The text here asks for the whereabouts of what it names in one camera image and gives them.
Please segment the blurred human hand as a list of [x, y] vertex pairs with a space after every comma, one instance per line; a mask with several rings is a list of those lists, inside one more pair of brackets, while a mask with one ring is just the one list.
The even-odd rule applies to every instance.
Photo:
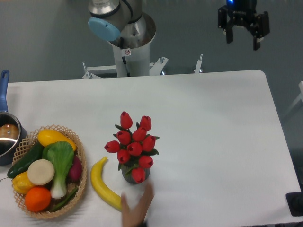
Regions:
[[145, 221], [146, 214], [150, 204], [154, 198], [154, 187], [152, 183], [147, 183], [144, 193], [141, 196], [138, 204], [131, 209], [127, 203], [126, 195], [121, 195], [121, 213], [123, 227], [147, 227]]

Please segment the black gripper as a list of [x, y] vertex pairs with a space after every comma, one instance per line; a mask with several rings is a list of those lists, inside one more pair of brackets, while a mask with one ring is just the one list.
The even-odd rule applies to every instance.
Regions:
[[227, 0], [218, 9], [218, 27], [226, 34], [226, 42], [233, 41], [233, 26], [245, 27], [253, 31], [253, 50], [260, 48], [261, 40], [270, 33], [269, 13], [256, 12], [256, 0]]

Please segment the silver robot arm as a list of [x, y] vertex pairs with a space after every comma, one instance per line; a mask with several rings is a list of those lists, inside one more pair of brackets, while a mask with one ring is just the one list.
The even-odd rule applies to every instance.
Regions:
[[[255, 0], [228, 0], [218, 9], [217, 26], [233, 41], [233, 27], [245, 28], [253, 36], [253, 49], [269, 34], [269, 14], [256, 12]], [[150, 62], [150, 43], [156, 35], [154, 20], [142, 10], [141, 0], [91, 0], [88, 26], [98, 38], [113, 48], [118, 77], [162, 75], [168, 62], [160, 57]]]

